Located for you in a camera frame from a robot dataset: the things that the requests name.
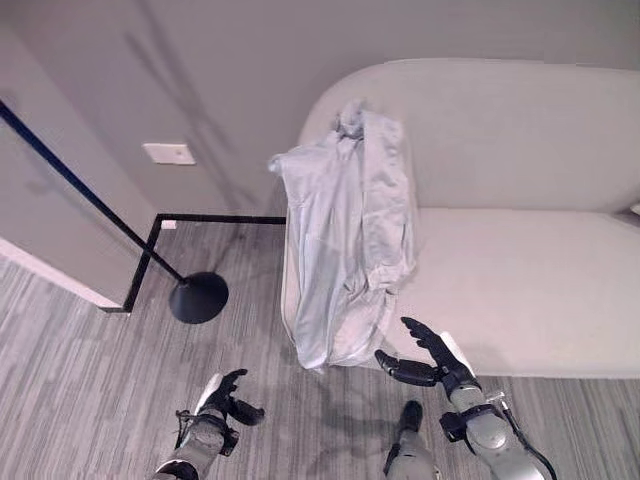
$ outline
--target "black lamp base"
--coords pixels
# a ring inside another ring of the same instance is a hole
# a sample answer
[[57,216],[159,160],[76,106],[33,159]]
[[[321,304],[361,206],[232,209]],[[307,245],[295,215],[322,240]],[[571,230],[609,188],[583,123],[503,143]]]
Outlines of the black lamp base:
[[198,272],[185,277],[169,296],[173,316],[184,323],[204,323],[218,315],[229,300],[227,282],[213,272]]

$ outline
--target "baseboard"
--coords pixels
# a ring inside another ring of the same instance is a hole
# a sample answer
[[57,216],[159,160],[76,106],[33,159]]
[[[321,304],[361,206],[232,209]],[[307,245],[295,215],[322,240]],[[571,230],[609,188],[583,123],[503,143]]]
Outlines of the baseboard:
[[242,215],[201,215],[197,213],[160,213],[156,219],[177,220],[181,222],[218,222],[218,223],[256,223],[266,225],[284,225],[286,217],[251,217]]
[[[153,221],[153,226],[149,232],[147,238],[147,245],[150,248],[156,247],[158,236],[160,235],[160,229],[163,220],[176,220],[180,222],[212,222],[212,223],[253,223],[260,225],[284,225],[286,223],[286,217],[253,217],[242,215],[201,215],[195,213],[159,213],[156,215]],[[100,308],[103,312],[107,313],[131,313],[133,305],[138,298],[142,281],[147,273],[149,267],[149,261],[151,258],[146,253],[142,253],[140,261],[138,262],[138,268],[133,275],[131,281],[131,288],[127,294],[127,298],[124,301],[122,308]]]

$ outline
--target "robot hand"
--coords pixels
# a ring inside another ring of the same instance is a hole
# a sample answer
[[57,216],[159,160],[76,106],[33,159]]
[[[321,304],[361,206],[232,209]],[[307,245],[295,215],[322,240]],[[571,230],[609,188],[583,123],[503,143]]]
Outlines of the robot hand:
[[451,336],[445,337],[450,343],[447,345],[440,335],[413,318],[402,317],[402,323],[409,329],[411,336],[418,339],[416,342],[418,346],[429,350],[436,362],[436,367],[412,360],[399,360],[382,350],[376,350],[376,360],[385,372],[396,380],[411,385],[433,387],[438,382],[442,382],[447,396],[462,385],[479,387],[471,368],[455,346]]
[[247,374],[247,370],[242,368],[234,370],[224,376],[217,373],[205,388],[204,393],[200,397],[200,401],[195,409],[195,414],[207,409],[215,409],[219,411],[226,420],[227,415],[235,418],[244,425],[257,425],[264,419],[264,409],[255,408],[242,400],[237,400],[231,396],[231,393],[238,389],[235,384],[238,378]]

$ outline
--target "cable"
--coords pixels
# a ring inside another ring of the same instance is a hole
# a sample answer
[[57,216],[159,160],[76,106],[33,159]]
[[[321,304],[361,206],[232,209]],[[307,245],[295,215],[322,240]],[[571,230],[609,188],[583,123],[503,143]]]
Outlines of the cable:
[[527,439],[526,435],[520,428],[520,425],[518,425],[518,422],[516,422],[516,419],[511,413],[511,410],[509,409],[507,404],[504,402],[502,403],[502,413],[504,414],[504,417],[507,419],[507,421],[511,424],[513,433],[516,435],[516,437],[518,438],[522,446],[525,448],[525,450],[530,452],[534,457],[538,459],[540,463],[542,463],[545,466],[545,468],[549,471],[549,474],[551,475],[551,480],[558,480],[558,476],[556,475],[556,471],[554,470],[553,465],[551,465],[551,462],[547,459],[547,457],[545,457],[544,455],[542,455],[542,453],[536,450],[533,447],[533,445],[531,445],[531,443],[529,443],[529,440]]

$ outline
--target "sofa backrest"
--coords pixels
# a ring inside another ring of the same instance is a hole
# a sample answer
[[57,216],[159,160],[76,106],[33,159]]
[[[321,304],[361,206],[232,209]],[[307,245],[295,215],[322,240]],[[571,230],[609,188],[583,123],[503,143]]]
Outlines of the sofa backrest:
[[640,72],[390,62],[331,87],[300,142],[353,98],[404,123],[420,207],[615,212],[640,198]]

